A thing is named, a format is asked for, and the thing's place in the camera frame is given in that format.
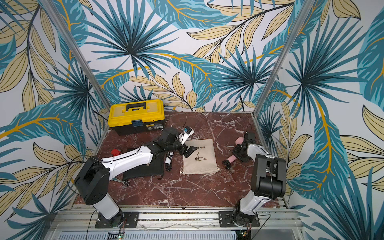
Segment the pink hair dryer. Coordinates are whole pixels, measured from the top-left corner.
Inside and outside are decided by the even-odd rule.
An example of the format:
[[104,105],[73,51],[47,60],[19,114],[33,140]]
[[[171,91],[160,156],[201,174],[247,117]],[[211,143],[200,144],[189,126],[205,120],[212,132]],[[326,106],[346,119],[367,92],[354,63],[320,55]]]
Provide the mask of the pink hair dryer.
[[245,150],[243,150],[243,142],[244,138],[239,137],[235,141],[235,148],[232,151],[232,155],[228,157],[226,160],[222,161],[222,164],[225,166],[227,170],[229,170],[232,166],[232,163],[235,160],[240,160],[241,162],[246,162],[248,160],[247,153]]

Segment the aluminium front rail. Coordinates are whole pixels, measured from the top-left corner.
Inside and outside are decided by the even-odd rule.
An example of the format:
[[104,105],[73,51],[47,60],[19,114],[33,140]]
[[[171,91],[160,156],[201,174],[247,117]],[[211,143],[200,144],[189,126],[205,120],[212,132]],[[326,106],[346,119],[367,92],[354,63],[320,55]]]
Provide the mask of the aluminium front rail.
[[108,229],[90,207],[75,206],[58,213],[47,240],[235,240],[250,234],[250,240],[306,240],[298,211],[261,208],[253,224],[230,223],[229,207],[123,206],[126,225]]

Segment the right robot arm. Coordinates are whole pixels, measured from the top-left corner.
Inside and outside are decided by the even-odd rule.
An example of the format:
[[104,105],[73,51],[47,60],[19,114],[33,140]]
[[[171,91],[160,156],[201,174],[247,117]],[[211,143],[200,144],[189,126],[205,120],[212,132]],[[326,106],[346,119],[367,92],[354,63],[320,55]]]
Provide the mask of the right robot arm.
[[234,207],[234,221],[244,225],[252,222],[257,210],[265,203],[285,195],[287,163],[257,144],[253,132],[245,132],[242,138],[236,140],[233,155],[241,162],[254,163],[251,189]]

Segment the yellow black toolbox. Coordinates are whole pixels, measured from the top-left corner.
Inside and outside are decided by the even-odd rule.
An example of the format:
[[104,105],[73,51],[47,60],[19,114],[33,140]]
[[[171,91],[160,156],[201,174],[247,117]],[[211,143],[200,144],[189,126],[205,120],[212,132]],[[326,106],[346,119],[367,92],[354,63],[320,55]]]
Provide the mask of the yellow black toolbox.
[[155,99],[113,105],[108,125],[119,136],[161,130],[165,125],[164,103]]

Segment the white hair dryer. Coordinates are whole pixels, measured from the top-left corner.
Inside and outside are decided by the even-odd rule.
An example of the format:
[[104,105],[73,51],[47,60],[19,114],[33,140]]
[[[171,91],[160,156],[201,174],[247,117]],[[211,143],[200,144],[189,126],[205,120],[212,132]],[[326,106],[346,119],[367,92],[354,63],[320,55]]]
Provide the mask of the white hair dryer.
[[166,160],[165,160],[165,170],[169,172],[172,169],[172,159],[173,159],[174,153],[167,153]]

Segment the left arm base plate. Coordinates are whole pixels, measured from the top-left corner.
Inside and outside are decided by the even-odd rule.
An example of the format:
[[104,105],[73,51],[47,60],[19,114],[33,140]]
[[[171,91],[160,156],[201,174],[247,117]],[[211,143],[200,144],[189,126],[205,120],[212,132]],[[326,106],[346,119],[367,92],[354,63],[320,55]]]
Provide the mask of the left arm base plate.
[[110,220],[101,213],[98,214],[96,229],[135,229],[139,219],[139,212],[119,212]]

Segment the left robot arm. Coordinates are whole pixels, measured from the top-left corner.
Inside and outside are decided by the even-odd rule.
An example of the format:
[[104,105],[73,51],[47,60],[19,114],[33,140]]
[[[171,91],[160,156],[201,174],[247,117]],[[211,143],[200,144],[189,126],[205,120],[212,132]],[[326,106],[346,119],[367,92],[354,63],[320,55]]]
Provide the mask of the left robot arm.
[[135,167],[150,164],[163,154],[179,152],[189,157],[197,149],[185,144],[193,134],[189,126],[181,132],[169,127],[163,129],[156,140],[130,152],[103,159],[89,157],[74,179],[75,187],[86,205],[93,206],[106,220],[120,217],[123,212],[108,193],[110,180]]

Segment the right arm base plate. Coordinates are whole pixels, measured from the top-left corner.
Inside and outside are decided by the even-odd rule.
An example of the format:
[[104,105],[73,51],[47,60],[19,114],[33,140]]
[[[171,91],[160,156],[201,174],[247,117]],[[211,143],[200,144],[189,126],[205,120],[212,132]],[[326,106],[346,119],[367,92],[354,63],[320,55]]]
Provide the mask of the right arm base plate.
[[233,211],[220,211],[218,215],[221,228],[243,228],[248,226],[257,228],[260,226],[257,215],[247,215],[242,212],[234,213]]

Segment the beige drawstring bag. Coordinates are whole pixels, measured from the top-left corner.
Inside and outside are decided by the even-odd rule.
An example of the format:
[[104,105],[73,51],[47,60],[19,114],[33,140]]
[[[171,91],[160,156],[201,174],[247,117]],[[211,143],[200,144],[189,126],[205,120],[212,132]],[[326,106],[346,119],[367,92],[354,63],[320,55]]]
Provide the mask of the beige drawstring bag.
[[215,174],[219,171],[217,166],[214,144],[212,139],[186,141],[188,147],[196,147],[188,158],[183,157],[184,175]]

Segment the black drawstring bag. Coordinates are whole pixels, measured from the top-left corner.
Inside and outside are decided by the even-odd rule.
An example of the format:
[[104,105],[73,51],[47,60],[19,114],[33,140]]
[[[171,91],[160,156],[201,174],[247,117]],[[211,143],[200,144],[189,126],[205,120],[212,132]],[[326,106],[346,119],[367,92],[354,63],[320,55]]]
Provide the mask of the black drawstring bag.
[[130,179],[138,177],[150,177],[158,176],[160,179],[165,173],[165,154],[156,155],[149,164],[144,164],[130,169],[123,173],[123,180],[128,181]]

